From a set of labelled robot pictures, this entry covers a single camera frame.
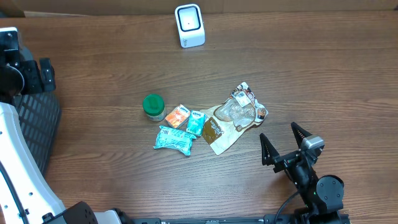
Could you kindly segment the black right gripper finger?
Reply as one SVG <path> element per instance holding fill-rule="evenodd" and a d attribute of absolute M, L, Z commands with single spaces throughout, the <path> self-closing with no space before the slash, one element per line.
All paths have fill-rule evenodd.
<path fill-rule="evenodd" d="M 275 160 L 279 157 L 279 153 L 272 145 L 270 140 L 266 137 L 264 133 L 259 135 L 261 141 L 261 151 L 262 151 L 262 165 L 270 166 L 275 164 Z"/>
<path fill-rule="evenodd" d="M 301 148 L 303 139 L 311 136 L 312 134 L 310 132 L 304 130 L 302 127 L 300 127 L 295 122 L 291 123 L 291 128 L 292 128 L 293 134 L 295 136 L 296 143 L 297 143 L 298 147 Z"/>

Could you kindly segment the beige Pantree snack bag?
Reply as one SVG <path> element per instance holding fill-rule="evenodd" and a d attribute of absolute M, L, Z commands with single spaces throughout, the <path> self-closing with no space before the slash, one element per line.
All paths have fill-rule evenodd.
<path fill-rule="evenodd" d="M 246 82 L 238 85 L 222 104 L 201 112 L 206 118 L 201 136 L 217 156 L 227 151 L 247 129 L 261 125 L 268 115 Z"/>

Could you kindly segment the teal Kleenex tissue pack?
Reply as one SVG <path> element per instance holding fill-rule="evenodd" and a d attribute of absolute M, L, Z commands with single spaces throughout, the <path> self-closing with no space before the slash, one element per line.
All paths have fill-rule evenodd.
<path fill-rule="evenodd" d="M 188 119 L 186 132 L 201 136 L 205 124 L 206 115 L 200 111 L 192 110 Z"/>

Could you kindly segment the teal snack packet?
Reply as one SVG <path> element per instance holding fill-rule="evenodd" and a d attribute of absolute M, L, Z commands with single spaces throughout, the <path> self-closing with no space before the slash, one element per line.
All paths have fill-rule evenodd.
<path fill-rule="evenodd" d="M 160 131 L 156 137 L 154 149 L 174 149 L 185 156 L 191 155 L 190 150 L 193 140 L 197 138 L 194 134 L 167 126 L 159 126 L 159 128 Z"/>

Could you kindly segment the orange snack packet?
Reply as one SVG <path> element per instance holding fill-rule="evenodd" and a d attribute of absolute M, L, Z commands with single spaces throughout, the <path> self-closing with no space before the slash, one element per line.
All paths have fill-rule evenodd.
<path fill-rule="evenodd" d="M 178 129 L 190 117 L 191 111 L 184 105 L 180 104 L 174 108 L 166 117 L 166 122 L 172 128 Z"/>

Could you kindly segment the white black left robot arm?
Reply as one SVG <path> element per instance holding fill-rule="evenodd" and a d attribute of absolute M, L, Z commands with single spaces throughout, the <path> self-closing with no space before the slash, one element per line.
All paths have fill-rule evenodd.
<path fill-rule="evenodd" d="M 1 206 L 7 223 L 120 223 L 114 210 L 94 212 L 85 202 L 66 208 L 48 186 L 27 147 L 12 104 L 23 74 L 1 66 Z"/>

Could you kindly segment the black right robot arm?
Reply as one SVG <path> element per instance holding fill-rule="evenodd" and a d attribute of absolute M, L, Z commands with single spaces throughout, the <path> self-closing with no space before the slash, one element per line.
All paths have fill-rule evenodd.
<path fill-rule="evenodd" d="M 318 177 L 313 169 L 325 147 L 323 138 L 304 130 L 295 122 L 291 123 L 291 128 L 298 149 L 283 156 L 265 134 L 259 135 L 262 165 L 273 166 L 275 173 L 284 172 L 296 188 L 296 192 L 280 206 L 276 214 L 264 215 L 264 223 L 349 223 L 349 216 L 339 213 L 343 209 L 344 182 L 335 175 Z M 293 214 L 283 215 L 284 208 L 297 195 L 305 206 L 296 209 Z"/>

